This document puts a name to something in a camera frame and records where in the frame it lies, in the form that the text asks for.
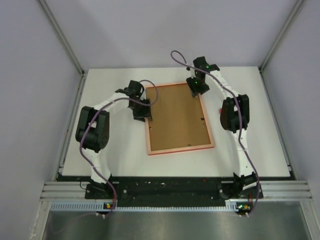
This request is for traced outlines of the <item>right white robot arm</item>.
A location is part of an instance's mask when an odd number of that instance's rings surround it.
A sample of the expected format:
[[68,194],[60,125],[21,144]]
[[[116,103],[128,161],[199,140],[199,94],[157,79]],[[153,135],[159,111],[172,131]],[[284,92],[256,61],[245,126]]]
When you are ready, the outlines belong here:
[[234,158],[232,193],[245,198],[257,186],[257,171],[248,153],[247,128],[250,122],[250,99],[239,94],[224,79],[216,64],[209,64],[204,56],[193,60],[193,66],[187,68],[191,76],[186,79],[193,97],[203,95],[210,90],[206,81],[212,81],[222,106],[219,121],[231,141]]

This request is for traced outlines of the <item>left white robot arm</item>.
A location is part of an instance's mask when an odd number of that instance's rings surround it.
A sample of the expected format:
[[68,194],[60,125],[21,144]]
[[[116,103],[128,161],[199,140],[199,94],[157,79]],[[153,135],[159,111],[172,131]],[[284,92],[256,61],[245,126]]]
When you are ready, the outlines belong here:
[[102,198],[109,198],[115,190],[109,181],[112,173],[103,160],[104,149],[110,140],[111,116],[130,109],[134,120],[151,120],[151,106],[158,98],[159,91],[153,82],[131,80],[127,87],[117,89],[107,100],[80,110],[75,139],[79,142],[80,155],[90,165],[90,178],[98,184],[96,192]]

